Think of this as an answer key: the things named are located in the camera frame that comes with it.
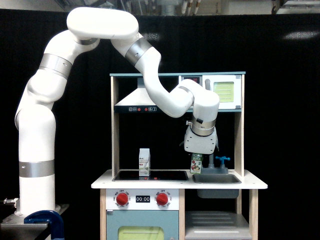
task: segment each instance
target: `wooden post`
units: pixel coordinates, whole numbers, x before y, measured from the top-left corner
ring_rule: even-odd
[[[119,101],[119,84],[116,77],[111,77],[111,140],[112,140],[112,177],[120,170],[119,166],[119,113],[114,106]]]
[[[179,240],[186,237],[185,190],[179,189]]]
[[[100,240],[107,240],[106,189],[100,189]]]
[[[258,189],[249,190],[249,232],[258,240]]]
[[[235,200],[236,214],[242,214],[242,189],[239,189],[239,196]]]
[[[245,75],[241,78],[241,112],[234,114],[234,170],[243,177],[245,142]]]

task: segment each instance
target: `blue clamp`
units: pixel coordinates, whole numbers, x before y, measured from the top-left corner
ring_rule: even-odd
[[[216,156],[215,159],[219,159],[221,161],[221,164],[225,164],[225,160],[230,161],[230,157],[226,156]]]
[[[48,223],[52,240],[65,240],[64,221],[56,211],[42,210],[31,213],[24,219],[24,224]]]

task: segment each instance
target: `oven window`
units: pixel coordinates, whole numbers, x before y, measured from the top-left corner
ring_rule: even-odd
[[[165,234],[158,226],[121,226],[118,240],[165,240]]]

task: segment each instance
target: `juice box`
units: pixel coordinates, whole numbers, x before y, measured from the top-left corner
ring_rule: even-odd
[[[202,154],[199,153],[192,153],[191,156],[191,168],[190,173],[191,174],[200,174],[201,173],[201,167],[202,167],[202,160],[204,159]]]

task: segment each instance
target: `white robotic arm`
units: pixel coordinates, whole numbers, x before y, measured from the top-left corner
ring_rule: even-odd
[[[97,47],[100,39],[111,39],[112,45],[142,73],[150,98],[166,114],[178,118],[193,105],[193,119],[184,141],[186,151],[211,154],[216,144],[218,95],[189,79],[167,92],[158,78],[161,55],[139,34],[133,15],[81,7],[69,13],[67,26],[67,31],[56,35],[47,45],[15,115],[22,215],[55,209],[56,121],[51,109],[64,93],[76,57]]]

